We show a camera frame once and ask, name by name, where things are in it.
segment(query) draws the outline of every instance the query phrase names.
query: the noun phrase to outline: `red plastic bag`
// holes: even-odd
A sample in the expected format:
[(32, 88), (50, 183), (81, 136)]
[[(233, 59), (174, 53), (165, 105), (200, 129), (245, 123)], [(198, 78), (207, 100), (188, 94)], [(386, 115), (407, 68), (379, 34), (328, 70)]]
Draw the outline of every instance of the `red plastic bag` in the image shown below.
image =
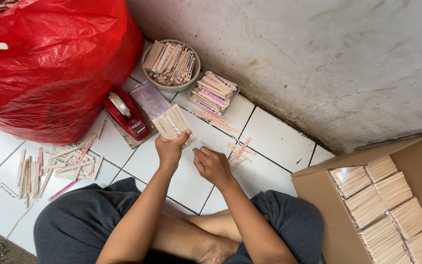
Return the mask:
[(0, 130), (77, 142), (138, 62), (144, 39), (123, 0), (21, 0), (0, 14)]

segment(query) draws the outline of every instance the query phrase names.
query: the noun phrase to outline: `clear plastic bag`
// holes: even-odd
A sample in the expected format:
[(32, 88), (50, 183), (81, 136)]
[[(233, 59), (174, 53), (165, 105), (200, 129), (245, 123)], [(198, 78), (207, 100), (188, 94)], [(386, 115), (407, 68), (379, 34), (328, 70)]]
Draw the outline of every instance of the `clear plastic bag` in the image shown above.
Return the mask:
[(146, 81), (138, 84), (129, 94), (148, 114), (164, 138), (174, 140), (189, 129), (191, 135), (182, 149), (196, 140), (196, 135), (180, 107), (176, 104), (170, 104), (152, 83)]

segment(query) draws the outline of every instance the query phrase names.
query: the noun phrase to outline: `gray pants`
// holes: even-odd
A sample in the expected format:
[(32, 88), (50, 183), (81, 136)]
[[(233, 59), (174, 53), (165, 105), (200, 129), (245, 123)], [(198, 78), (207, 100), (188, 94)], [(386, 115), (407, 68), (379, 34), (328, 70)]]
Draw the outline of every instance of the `gray pants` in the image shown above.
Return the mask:
[[(52, 201), (35, 222), (39, 264), (95, 264), (110, 233), (138, 197), (134, 180), (127, 178), (103, 189), (91, 184)], [(276, 191), (260, 192), (251, 201), (268, 215), (270, 225), (299, 264), (319, 263), (323, 223), (312, 204)], [(149, 252), (143, 263), (193, 262)], [(241, 243), (237, 253), (224, 263), (253, 262)]]

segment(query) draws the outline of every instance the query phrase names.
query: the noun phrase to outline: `red tape dispenser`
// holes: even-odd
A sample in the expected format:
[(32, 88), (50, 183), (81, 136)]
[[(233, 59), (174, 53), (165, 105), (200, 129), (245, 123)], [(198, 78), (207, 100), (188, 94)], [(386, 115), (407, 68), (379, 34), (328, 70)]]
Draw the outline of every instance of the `red tape dispenser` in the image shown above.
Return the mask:
[(140, 141), (149, 135), (143, 118), (136, 109), (129, 95), (121, 88), (108, 93), (102, 100), (110, 117), (135, 141)]

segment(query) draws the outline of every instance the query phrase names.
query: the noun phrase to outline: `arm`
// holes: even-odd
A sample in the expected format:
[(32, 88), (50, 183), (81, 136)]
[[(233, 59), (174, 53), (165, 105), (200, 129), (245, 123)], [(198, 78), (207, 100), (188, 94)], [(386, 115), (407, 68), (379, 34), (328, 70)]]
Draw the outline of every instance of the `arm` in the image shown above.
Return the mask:
[(161, 135), (156, 139), (159, 168), (139, 198), (107, 239), (96, 264), (141, 263), (156, 234), (167, 189), (178, 168), (181, 147), (191, 131), (174, 141)]
[(222, 193), (252, 261), (255, 264), (297, 264), (289, 248), (232, 176), (226, 156), (206, 147), (195, 148), (193, 152), (200, 175)]

